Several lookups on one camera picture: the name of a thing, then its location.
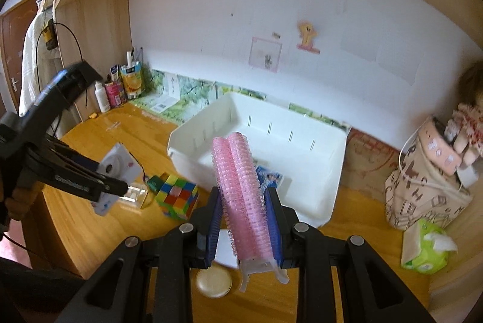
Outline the dark green perfume bottle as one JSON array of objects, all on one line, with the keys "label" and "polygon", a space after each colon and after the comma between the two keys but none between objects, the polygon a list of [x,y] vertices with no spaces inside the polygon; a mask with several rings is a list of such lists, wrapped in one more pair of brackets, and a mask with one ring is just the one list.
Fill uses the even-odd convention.
[{"label": "dark green perfume bottle", "polygon": [[161,187],[163,186],[163,184],[164,184],[163,180],[157,175],[150,177],[146,181],[146,186],[149,188],[151,192],[155,194],[157,194],[161,190]]}]

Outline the white compact digital camera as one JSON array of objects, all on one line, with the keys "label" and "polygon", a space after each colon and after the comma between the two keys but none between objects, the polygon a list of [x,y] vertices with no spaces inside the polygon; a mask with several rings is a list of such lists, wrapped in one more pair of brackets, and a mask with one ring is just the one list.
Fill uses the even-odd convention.
[{"label": "white compact digital camera", "polygon": [[123,144],[116,143],[99,163],[98,173],[127,184],[122,192],[102,192],[98,202],[92,202],[94,213],[105,216],[141,175],[142,167]]}]

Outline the brown cartoon cardboard sheet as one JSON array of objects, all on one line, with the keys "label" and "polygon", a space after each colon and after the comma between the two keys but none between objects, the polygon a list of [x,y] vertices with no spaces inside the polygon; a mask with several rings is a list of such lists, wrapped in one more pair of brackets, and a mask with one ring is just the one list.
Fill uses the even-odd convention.
[{"label": "brown cartoon cardboard sheet", "polygon": [[345,148],[341,185],[374,200],[385,200],[385,181],[397,167],[399,151],[352,128]]}]

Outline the clear plastic small box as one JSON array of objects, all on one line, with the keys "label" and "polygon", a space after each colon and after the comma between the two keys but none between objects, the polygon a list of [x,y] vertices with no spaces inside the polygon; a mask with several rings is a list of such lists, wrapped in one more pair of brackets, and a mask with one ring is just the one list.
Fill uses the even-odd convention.
[{"label": "clear plastic small box", "polygon": [[145,184],[134,182],[127,192],[119,198],[119,202],[131,209],[140,210],[146,201],[148,189]]}]

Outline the small white bottle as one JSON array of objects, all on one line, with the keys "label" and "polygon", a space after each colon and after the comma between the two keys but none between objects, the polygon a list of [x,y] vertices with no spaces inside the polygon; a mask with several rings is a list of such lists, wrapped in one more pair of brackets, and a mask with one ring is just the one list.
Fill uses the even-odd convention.
[{"label": "small white bottle", "polygon": [[110,102],[107,97],[107,91],[104,87],[104,85],[100,82],[97,81],[95,83],[95,96],[98,101],[98,106],[101,111],[101,113],[106,113],[109,112],[110,110]]}]

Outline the white plastic storage bin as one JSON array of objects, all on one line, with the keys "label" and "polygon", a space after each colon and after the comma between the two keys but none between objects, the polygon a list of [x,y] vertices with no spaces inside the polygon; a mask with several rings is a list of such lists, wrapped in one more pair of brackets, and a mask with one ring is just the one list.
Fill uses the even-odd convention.
[{"label": "white plastic storage bin", "polygon": [[330,221],[346,132],[254,97],[227,93],[170,134],[167,154],[180,175],[209,191],[216,184],[212,141],[233,132],[246,137],[257,165],[282,175],[279,199],[300,221],[314,227]]}]

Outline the green landscape poster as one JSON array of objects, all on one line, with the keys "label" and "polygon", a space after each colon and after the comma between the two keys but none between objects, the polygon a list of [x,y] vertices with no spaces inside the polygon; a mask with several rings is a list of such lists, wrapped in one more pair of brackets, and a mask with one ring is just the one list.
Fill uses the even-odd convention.
[{"label": "green landscape poster", "polygon": [[347,134],[352,129],[350,124],[343,121],[332,119],[295,103],[289,103],[265,93],[240,86],[217,81],[205,81],[150,69],[143,71],[143,77],[145,92],[140,97],[132,100],[131,103],[175,125],[181,125],[190,120],[209,106],[210,103],[213,103],[226,93],[239,93],[246,97],[253,97],[272,103],[314,120],[319,120],[324,124],[339,128]]}]

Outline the clear box with blue label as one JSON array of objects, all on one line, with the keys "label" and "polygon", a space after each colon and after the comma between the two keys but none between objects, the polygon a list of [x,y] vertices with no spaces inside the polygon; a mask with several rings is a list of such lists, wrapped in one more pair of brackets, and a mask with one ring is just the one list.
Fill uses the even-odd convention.
[{"label": "clear box with blue label", "polygon": [[260,188],[264,192],[269,187],[279,188],[283,183],[284,176],[281,173],[268,169],[262,165],[255,168]]}]

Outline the green tissue pack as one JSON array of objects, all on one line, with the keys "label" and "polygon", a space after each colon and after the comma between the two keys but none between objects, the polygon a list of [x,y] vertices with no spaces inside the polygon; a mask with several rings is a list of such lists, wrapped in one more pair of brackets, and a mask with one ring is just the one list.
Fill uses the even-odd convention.
[{"label": "green tissue pack", "polygon": [[420,218],[403,234],[400,265],[432,275],[448,264],[450,253],[457,252],[458,246],[442,228]]}]

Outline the colourful rubiks cube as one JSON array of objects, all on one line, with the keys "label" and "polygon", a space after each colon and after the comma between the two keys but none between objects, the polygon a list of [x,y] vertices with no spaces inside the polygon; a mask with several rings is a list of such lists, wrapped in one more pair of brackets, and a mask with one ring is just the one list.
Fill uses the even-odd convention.
[{"label": "colourful rubiks cube", "polygon": [[159,176],[164,184],[155,195],[155,202],[166,217],[189,220],[198,205],[198,185],[170,173]]}]

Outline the brown-haired rag doll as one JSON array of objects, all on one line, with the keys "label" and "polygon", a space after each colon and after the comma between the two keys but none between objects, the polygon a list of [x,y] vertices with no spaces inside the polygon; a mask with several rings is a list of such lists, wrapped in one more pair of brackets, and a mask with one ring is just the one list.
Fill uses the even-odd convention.
[{"label": "brown-haired rag doll", "polygon": [[466,166],[482,157],[482,62],[473,63],[459,78],[459,104],[445,127],[445,137]]}]

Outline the pink rounded case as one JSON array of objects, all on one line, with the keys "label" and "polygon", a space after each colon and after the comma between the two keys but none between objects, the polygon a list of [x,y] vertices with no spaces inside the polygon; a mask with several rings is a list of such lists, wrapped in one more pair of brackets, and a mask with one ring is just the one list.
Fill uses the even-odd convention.
[{"label": "pink rounded case", "polygon": [[461,156],[447,142],[444,125],[430,116],[419,128],[417,136],[428,160],[446,175],[452,176],[462,163]]}]

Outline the white square charger block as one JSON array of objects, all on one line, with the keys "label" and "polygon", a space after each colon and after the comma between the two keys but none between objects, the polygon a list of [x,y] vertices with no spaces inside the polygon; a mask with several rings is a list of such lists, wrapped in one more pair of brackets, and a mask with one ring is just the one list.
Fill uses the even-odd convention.
[{"label": "white square charger block", "polygon": [[227,229],[219,231],[219,238],[215,253],[215,263],[227,268],[238,269],[237,257],[232,251],[232,244]]}]

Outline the pink hair roller clip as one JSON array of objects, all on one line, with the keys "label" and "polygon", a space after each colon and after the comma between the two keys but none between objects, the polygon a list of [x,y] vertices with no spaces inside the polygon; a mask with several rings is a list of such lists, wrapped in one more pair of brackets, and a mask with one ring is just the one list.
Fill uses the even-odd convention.
[{"label": "pink hair roller clip", "polygon": [[265,198],[246,137],[234,132],[214,138],[212,161],[232,251],[241,272],[240,291],[246,291],[252,274],[269,271],[280,283],[288,283],[289,276],[276,258],[277,232],[269,227]]}]

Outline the beige printed fabric bag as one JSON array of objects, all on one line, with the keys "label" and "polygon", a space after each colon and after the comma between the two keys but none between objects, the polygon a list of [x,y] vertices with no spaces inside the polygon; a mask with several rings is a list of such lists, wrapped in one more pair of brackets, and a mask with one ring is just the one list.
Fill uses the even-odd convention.
[{"label": "beige printed fabric bag", "polygon": [[472,194],[455,176],[447,176],[426,157],[417,139],[401,154],[385,181],[385,217],[405,231],[423,218],[446,228],[472,202]]}]

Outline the pink cylindrical can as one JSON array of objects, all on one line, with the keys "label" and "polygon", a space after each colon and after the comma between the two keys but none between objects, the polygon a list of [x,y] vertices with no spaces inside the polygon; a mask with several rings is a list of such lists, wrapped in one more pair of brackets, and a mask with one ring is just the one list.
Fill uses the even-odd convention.
[{"label": "pink cylindrical can", "polygon": [[111,108],[117,108],[127,101],[122,81],[111,81],[105,83],[105,89]]}]

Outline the pink square wall sticker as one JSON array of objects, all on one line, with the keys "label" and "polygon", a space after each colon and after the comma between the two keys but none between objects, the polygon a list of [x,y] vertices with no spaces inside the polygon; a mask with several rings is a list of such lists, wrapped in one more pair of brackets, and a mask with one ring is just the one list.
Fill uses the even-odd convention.
[{"label": "pink square wall sticker", "polygon": [[253,37],[248,64],[264,71],[277,72],[283,45],[276,41]]}]

